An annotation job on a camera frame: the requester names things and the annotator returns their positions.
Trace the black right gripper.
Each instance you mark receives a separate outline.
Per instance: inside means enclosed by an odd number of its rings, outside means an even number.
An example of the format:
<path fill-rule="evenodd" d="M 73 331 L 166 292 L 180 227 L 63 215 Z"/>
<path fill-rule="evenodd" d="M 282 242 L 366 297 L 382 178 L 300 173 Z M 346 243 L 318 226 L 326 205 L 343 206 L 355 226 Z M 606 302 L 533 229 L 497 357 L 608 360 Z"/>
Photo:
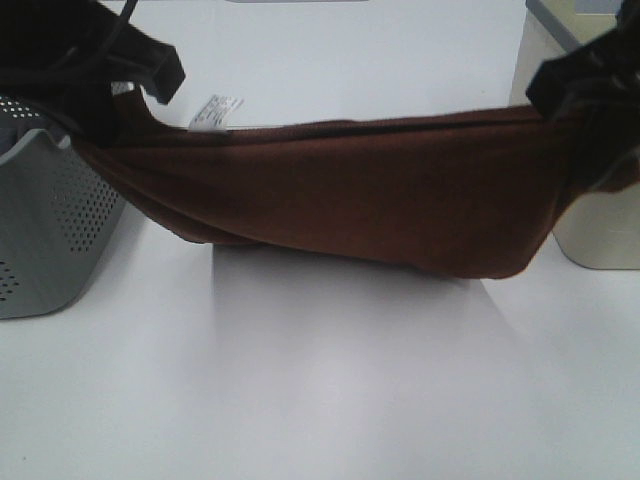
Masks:
<path fill-rule="evenodd" d="M 590 192 L 639 182 L 639 3 L 624 1 L 614 27 L 544 61 L 526 96 L 548 121 L 581 113 L 571 178 Z"/>

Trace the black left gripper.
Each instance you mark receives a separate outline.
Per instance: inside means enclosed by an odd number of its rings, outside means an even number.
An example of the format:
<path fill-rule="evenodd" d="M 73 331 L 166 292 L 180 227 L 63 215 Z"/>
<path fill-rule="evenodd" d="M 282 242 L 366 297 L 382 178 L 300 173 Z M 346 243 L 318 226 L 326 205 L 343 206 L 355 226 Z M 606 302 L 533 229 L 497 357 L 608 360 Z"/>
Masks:
<path fill-rule="evenodd" d="M 174 46 L 131 24 L 133 1 L 4 1 L 1 91 L 97 145 L 116 142 L 123 121 L 112 86 L 143 88 L 159 103 L 186 75 Z"/>

